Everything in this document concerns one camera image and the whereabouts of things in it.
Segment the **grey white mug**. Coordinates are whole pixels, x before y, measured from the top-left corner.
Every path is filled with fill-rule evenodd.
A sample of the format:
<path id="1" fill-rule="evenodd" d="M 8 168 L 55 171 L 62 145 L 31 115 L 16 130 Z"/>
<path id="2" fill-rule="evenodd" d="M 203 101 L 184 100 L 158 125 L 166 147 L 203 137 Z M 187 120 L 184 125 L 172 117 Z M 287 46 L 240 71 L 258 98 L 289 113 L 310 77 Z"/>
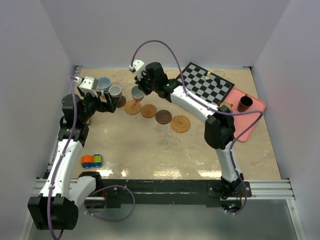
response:
<path id="1" fill-rule="evenodd" d="M 112 98 L 121 98 L 122 97 L 122 88 L 119 85 L 112 85 L 108 89 L 109 95 Z"/>

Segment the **black maroon cup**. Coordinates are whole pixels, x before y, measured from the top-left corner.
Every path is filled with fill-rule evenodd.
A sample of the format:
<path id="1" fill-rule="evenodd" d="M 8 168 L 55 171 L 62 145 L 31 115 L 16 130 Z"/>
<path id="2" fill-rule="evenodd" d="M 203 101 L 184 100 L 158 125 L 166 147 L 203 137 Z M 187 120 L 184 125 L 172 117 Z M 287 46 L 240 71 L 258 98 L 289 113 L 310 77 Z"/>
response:
<path id="1" fill-rule="evenodd" d="M 253 105 L 253 100 L 247 94 L 242 96 L 237 105 L 237 111 L 243 113 Z"/>

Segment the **large woven rattan coaster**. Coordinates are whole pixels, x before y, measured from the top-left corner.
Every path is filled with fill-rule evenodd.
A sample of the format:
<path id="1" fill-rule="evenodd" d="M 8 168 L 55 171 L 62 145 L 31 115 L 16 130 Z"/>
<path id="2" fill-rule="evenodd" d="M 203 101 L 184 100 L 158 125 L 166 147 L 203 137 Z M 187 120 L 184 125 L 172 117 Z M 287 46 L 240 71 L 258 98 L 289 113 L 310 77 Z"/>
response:
<path id="1" fill-rule="evenodd" d="M 186 116 L 176 115 L 172 118 L 170 126 L 177 133 L 185 133 L 190 129 L 191 123 Z"/>

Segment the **small woven rattan coaster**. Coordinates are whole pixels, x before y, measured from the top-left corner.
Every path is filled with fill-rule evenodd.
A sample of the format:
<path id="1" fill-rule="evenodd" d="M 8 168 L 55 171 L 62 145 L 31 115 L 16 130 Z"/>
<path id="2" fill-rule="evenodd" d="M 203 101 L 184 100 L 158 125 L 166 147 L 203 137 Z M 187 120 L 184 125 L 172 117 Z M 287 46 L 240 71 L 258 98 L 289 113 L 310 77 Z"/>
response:
<path id="1" fill-rule="evenodd" d="M 124 105 L 124 111 L 129 115 L 136 115 L 141 111 L 142 105 L 137 102 L 134 105 L 134 100 L 129 100 Z"/>

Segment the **white floral mug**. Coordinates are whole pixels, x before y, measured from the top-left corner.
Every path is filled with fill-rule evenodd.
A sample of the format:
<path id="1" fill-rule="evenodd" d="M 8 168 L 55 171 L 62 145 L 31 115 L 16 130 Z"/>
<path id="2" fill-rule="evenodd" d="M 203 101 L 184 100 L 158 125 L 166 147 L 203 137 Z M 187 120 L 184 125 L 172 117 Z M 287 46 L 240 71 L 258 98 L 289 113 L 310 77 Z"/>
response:
<path id="1" fill-rule="evenodd" d="M 132 97 L 132 105 L 133 106 L 136 106 L 137 103 L 140 103 L 143 100 L 144 96 L 145 96 L 145 93 L 142 90 L 139 89 L 138 85 L 134 86 L 131 89 L 130 94 L 131 94 L 131 97 Z"/>

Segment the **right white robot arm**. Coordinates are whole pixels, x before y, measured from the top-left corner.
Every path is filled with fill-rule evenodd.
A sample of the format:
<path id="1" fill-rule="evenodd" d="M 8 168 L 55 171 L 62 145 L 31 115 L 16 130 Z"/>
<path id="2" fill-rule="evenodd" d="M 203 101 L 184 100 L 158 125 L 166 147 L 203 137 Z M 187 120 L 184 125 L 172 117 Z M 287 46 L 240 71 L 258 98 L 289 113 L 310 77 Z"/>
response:
<path id="1" fill-rule="evenodd" d="M 177 80 L 168 79 L 158 62 L 145 64 L 142 60 L 134 60 L 129 69 L 135 72 L 135 83 L 145 95 L 155 92 L 160 98 L 184 108 L 204 123 L 204 139 L 218 156 L 223 192 L 227 196 L 235 196 L 241 190 L 243 175 L 237 168 L 232 146 L 235 125 L 231 111 L 226 106 L 214 107 L 184 89 Z"/>

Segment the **dark walnut coaster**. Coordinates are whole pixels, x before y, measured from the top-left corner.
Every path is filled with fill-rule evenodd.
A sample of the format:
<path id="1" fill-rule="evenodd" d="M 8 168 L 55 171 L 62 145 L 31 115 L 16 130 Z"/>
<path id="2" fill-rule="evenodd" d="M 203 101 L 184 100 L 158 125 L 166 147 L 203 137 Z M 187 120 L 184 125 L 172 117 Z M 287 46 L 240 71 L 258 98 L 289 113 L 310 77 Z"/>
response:
<path id="1" fill-rule="evenodd" d="M 126 102 L 127 102 L 127 99 L 126 99 L 126 97 L 123 95 L 123 96 L 119 99 L 116 107 L 117 107 L 117 108 L 122 108 L 122 107 L 126 104 Z"/>
<path id="2" fill-rule="evenodd" d="M 168 110 L 159 110 L 155 115 L 155 120 L 162 125 L 166 125 L 171 122 L 172 114 Z"/>

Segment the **light blue cup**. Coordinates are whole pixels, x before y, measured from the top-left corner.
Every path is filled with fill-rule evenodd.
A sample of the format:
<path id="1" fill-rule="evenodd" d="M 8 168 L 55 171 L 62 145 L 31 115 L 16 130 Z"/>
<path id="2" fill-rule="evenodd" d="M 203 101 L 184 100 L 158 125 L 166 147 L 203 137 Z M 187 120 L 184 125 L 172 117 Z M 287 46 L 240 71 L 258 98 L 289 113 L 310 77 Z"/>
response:
<path id="1" fill-rule="evenodd" d="M 111 86 L 111 79 L 107 76 L 99 77 L 97 80 L 97 88 L 101 91 L 108 91 Z"/>

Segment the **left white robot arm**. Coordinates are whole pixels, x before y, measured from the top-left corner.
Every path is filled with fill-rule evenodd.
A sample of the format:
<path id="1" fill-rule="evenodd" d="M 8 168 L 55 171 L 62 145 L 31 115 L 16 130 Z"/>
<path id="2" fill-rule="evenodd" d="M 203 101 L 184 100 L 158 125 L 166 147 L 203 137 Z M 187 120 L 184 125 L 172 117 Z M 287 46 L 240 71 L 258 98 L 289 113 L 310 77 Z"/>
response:
<path id="1" fill-rule="evenodd" d="M 29 198 L 27 207 L 39 230 L 72 230 L 75 228 L 79 209 L 89 194 L 99 196 L 104 184 L 98 173 L 81 176 L 71 185 L 73 168 L 84 148 L 89 126 L 87 121 L 95 112 L 114 113 L 120 94 L 104 93 L 68 94 L 62 99 L 63 116 L 59 123 L 56 156 L 47 180 L 38 196 Z"/>

